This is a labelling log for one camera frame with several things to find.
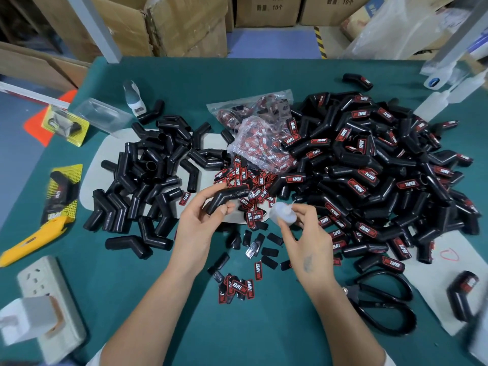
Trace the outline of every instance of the teal work table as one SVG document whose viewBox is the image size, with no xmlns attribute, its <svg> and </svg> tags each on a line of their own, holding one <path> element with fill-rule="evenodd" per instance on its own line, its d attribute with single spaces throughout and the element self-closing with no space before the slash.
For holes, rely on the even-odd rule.
<svg viewBox="0 0 488 366">
<path fill-rule="evenodd" d="M 222 126 L 207 111 L 205 104 L 285 89 L 293 91 L 296 102 L 314 92 L 353 90 L 353 86 L 341 82 L 344 73 L 361 73 L 370 79 L 374 88 L 369 95 L 375 101 L 397 97 L 401 105 L 415 108 L 430 94 L 422 86 L 425 77 L 418 74 L 421 66 L 422 62 L 418 61 L 131 57 L 124 58 L 121 64 L 109 65 L 99 58 L 72 105 L 93 97 L 129 111 L 122 82 L 132 79 L 148 106 L 162 98 L 166 102 L 167 114 L 182 115 L 193 128 L 207 120 L 218 133 Z M 475 159 L 470 168 L 462 170 L 466 178 L 456 189 L 467 193 L 485 214 L 488 213 L 485 190 L 488 179 L 487 112 L 486 92 L 478 90 L 465 102 L 449 106 L 436 119 L 460 120 L 458 128 L 443 136 L 443 149 L 452 148 Z M 84 175 L 105 136 L 92 129 L 81 148 L 58 137 L 52 139 L 0 232 L 0 250 L 10 248 L 38 229 L 50 170 L 82 163 Z M 7 177 L 15 170 L 4 172 Z M 76 221 L 67 234 L 0 270 L 2 308 L 20 296 L 16 282 L 19 271 L 42 256 L 58 258 L 89 334 L 87 342 L 75 352 L 81 362 L 87 362 L 122 324 L 162 273 L 171 255 L 171 252 L 155 251 L 150 259 L 140 261 L 128 250 L 107 251 L 104 241 L 114 235 L 83 230 L 82 225 L 89 215 L 90 211 L 79 205 Z M 481 219 L 481 234 L 468 237 L 485 259 L 488 258 L 488 247 L 483 237 L 487 226 L 485 219 Z M 269 232 L 279 234 L 272 222 L 266 234 Z M 131 234 L 138 233 L 137 224 L 133 224 Z M 265 246 L 275 247 L 269 240 Z M 217 233 L 212 240 L 208 265 L 224 250 L 224 236 Z M 241 278 L 252 278 L 254 265 L 244 253 L 243 249 L 230 251 L 230 261 L 223 274 L 231 272 Z M 287 253 L 282 247 L 277 260 L 286 259 Z M 357 276 L 352 260 L 336 267 L 335 273 L 340 283 Z M 234 299 L 230 306 L 220 306 L 215 281 L 206 272 L 198 276 L 175 332 L 167 364 L 331 364 L 320 320 L 292 270 L 272 271 L 265 266 L 264 279 L 255 283 L 255 291 L 256 298 L 252 301 Z M 418 316 L 418 327 L 413 334 L 394 338 L 375 332 L 398 366 L 477 364 L 463 350 L 461 339 L 450 337 L 442 329 L 418 292 L 411 306 Z M 35 341 L 9 348 L 0 345 L 0 360 L 40 358 Z"/>
</svg>

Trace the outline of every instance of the tattoo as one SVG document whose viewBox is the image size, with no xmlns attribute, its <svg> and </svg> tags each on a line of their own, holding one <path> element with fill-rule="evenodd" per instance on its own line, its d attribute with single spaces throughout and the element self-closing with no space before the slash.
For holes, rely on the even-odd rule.
<svg viewBox="0 0 488 366">
<path fill-rule="evenodd" d="M 305 257 L 303 260 L 303 270 L 305 272 L 312 272 L 312 255 L 310 254 L 308 257 Z"/>
</svg>

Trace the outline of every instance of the metal pole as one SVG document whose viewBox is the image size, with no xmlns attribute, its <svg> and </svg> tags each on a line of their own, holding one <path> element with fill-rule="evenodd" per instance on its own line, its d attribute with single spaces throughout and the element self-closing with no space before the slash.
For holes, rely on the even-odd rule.
<svg viewBox="0 0 488 366">
<path fill-rule="evenodd" d="M 76 15 L 97 44 L 109 63 L 119 63 L 122 59 L 119 46 L 95 9 L 92 0 L 68 0 Z"/>
<path fill-rule="evenodd" d="M 457 61 L 486 27 L 488 27 L 488 0 L 481 0 L 471 15 L 430 62 L 437 67 L 445 67 L 453 61 Z"/>
</svg>

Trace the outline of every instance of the black scissors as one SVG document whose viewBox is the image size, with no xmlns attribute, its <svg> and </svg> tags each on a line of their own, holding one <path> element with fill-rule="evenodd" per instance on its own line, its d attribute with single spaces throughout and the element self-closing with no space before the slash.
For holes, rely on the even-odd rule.
<svg viewBox="0 0 488 366">
<path fill-rule="evenodd" d="M 397 280 L 402 287 L 405 289 L 405 295 L 401 298 L 396 297 L 392 294 L 386 293 L 380 289 L 372 287 L 364 282 L 370 278 L 377 275 L 387 275 L 393 277 Z M 392 336 L 402 336 L 410 334 L 417 327 L 417 316 L 412 311 L 412 309 L 407 306 L 407 303 L 413 299 L 413 291 L 411 286 L 399 275 L 384 271 L 377 270 L 367 272 L 354 280 L 354 285 L 343 287 L 347 298 L 356 309 L 357 313 L 368 321 L 372 326 L 377 328 L 379 331 Z M 364 301 L 359 299 L 360 293 L 367 293 L 373 297 L 380 299 L 381 301 Z M 390 329 L 378 323 L 373 319 L 364 308 L 392 308 L 399 310 L 404 318 L 402 325 L 396 329 Z"/>
</svg>

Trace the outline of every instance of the clear plastic bag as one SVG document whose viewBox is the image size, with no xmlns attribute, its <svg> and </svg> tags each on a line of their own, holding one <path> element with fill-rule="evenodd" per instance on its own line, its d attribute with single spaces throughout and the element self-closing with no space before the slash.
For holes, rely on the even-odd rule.
<svg viewBox="0 0 488 366">
<path fill-rule="evenodd" d="M 250 116 L 242 121 L 236 139 L 227 151 L 239 154 L 260 169 L 275 174 L 286 172 L 296 160 L 281 147 L 281 140 L 289 137 L 284 122 L 281 128 L 260 116 Z"/>
<path fill-rule="evenodd" d="M 239 130 L 244 119 L 259 116 L 264 119 L 274 131 L 279 132 L 291 118 L 290 105 L 293 104 L 291 90 L 274 92 L 214 104 L 207 104 L 208 110 L 225 127 Z"/>
<path fill-rule="evenodd" d="M 408 59 L 442 36 L 428 0 L 387 0 L 341 59 Z"/>
</svg>

